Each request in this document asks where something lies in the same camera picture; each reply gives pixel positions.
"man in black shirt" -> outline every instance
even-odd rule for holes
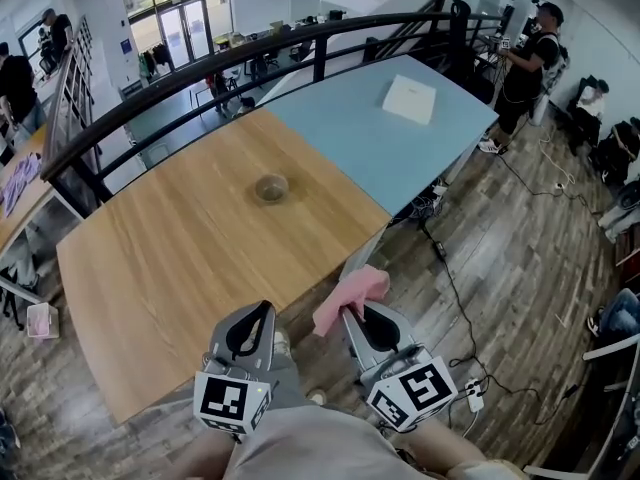
[[[549,69],[558,59],[560,45],[558,28],[564,21],[562,11],[550,2],[538,8],[540,31],[532,35],[521,50],[500,50],[498,53],[512,62],[494,110],[499,114],[499,127],[492,138],[480,142],[485,153],[498,154],[509,142],[518,119],[531,108],[540,95],[542,70]]]
[[[42,13],[42,23],[49,27],[53,41],[53,56],[56,62],[60,62],[64,52],[70,50],[73,44],[71,22],[66,14],[57,16],[53,9],[47,9]]]
[[[16,149],[47,121],[33,90],[33,70],[26,57],[9,55],[7,43],[0,43],[0,108],[17,132]]]

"wooden table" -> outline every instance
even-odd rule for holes
[[[265,174],[291,192],[266,205]],[[391,216],[266,109],[167,159],[58,245],[89,367],[124,422],[189,381],[214,326],[247,304],[278,311]]]
[[[42,126],[22,145],[20,151],[15,154],[9,163],[2,167],[0,170],[0,187],[4,188],[7,185],[9,178],[11,178],[11,175],[21,160],[25,159],[31,153],[42,155],[45,135],[46,126]],[[39,177],[36,177],[26,186],[16,202],[15,208],[7,218],[4,217],[4,202],[0,204],[0,258],[6,254],[16,238],[18,238],[20,233],[22,233],[29,222],[31,222],[34,215],[53,198],[58,199],[69,211],[81,219],[77,212],[67,204],[64,198],[60,197],[58,192],[49,183],[45,183]],[[34,293],[7,281],[3,277],[0,277],[0,286],[34,304],[43,302],[43,300]]]

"metal railing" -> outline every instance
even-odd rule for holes
[[[461,30],[464,37],[461,41],[468,41],[467,34],[474,31],[475,28],[466,28],[469,20],[482,20],[497,22],[495,27],[503,25],[503,17],[486,16],[486,15],[468,15],[464,16],[464,22],[458,23],[456,30]],[[325,78],[325,69],[327,62],[332,59],[342,57],[344,55],[353,54],[364,51],[362,63],[342,70],[338,73],[332,73],[330,76],[340,76],[341,73],[351,69],[357,69],[365,64],[378,62],[383,59],[377,59],[376,53],[389,44],[398,42],[404,43],[409,40],[419,40],[419,47],[413,47],[409,52],[402,52],[385,58],[404,55],[410,53],[413,56],[419,56],[422,62],[429,64],[430,62],[439,62],[446,58],[451,52],[448,47],[454,44],[453,38],[450,37],[449,30],[439,30],[437,26],[426,27],[428,30],[424,32],[403,35],[399,37],[390,37],[388,39],[368,40],[366,43],[358,44],[349,48],[338,51],[327,52],[327,40],[336,35],[348,33],[356,30],[363,30],[388,25],[405,25],[420,23],[423,28],[425,24],[432,25],[439,22],[449,22],[457,20],[458,17],[443,12],[425,12],[425,13],[406,13],[406,14],[389,14],[366,16],[361,18],[353,18],[349,20],[331,21],[322,25],[311,25],[292,30],[287,33],[271,35],[263,39],[259,39],[244,45],[226,50],[222,53],[206,57],[178,72],[175,72],[166,78],[158,81],[153,86],[148,87],[127,99],[124,103],[113,108],[100,119],[96,120],[92,125],[83,129],[72,140],[66,143],[55,155],[47,156],[43,159],[41,177],[45,181],[52,182],[56,187],[60,184],[62,176],[68,176],[73,173],[74,176],[81,178],[86,184],[86,188],[90,189],[95,198],[99,201],[108,201],[113,194],[104,184],[104,179],[119,167],[123,166],[127,161],[144,151],[146,148],[163,138],[168,133],[184,125],[190,120],[207,112],[217,105],[223,104],[242,93],[258,87],[266,82],[278,79],[286,74],[293,73],[305,68],[311,68],[313,71],[313,80],[306,85],[296,87],[295,89],[285,93],[290,94],[295,90],[302,89],[307,85],[322,81]],[[126,125],[131,119],[138,116],[142,112],[150,109],[154,105],[178,93],[179,91],[191,86],[192,84],[202,80],[207,75],[216,72],[222,72],[234,66],[242,66],[245,61],[259,58],[274,50],[280,50],[286,47],[294,46],[300,43],[315,41],[316,49],[314,58],[308,58],[302,62],[295,63],[285,68],[279,68],[276,71],[267,72],[263,76],[248,81],[239,87],[225,92],[211,101],[185,113],[171,123],[164,125],[159,130],[151,133],[142,140],[139,140],[134,146],[125,151],[110,164],[103,166],[97,170],[95,166],[88,165],[86,155],[93,148],[99,146],[104,138],[108,137],[115,130]],[[72,197],[69,190],[64,191],[63,196]],[[83,207],[83,201],[69,200],[70,204],[81,213],[88,215],[91,208]]]
[[[71,139],[93,122],[91,43],[92,37],[87,19],[82,16],[73,37],[71,49],[65,52],[60,60],[58,82],[47,119],[43,161],[61,154]],[[98,149],[99,146],[96,144],[94,148],[83,154],[84,168],[99,169]],[[96,206],[93,193],[87,191],[82,178],[76,173],[68,171],[64,173],[62,179],[51,181],[68,201],[82,201],[83,209]]]

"white box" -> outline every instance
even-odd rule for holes
[[[36,329],[36,323],[43,322],[46,324],[44,329],[40,329],[40,333]],[[34,304],[27,307],[27,335],[30,338],[39,340],[48,340],[60,337],[60,323],[58,320],[58,310],[50,306],[46,302],[42,304]]]
[[[436,101],[436,90],[428,85],[396,75],[382,108],[387,112],[411,119],[418,124],[429,124]]]

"light blue table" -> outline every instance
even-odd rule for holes
[[[382,109],[397,74],[436,89],[428,125]],[[406,55],[328,78],[266,107],[391,215],[455,162],[446,178],[451,183],[498,117],[464,89]],[[364,266],[381,236],[382,231],[347,261],[342,276]]]

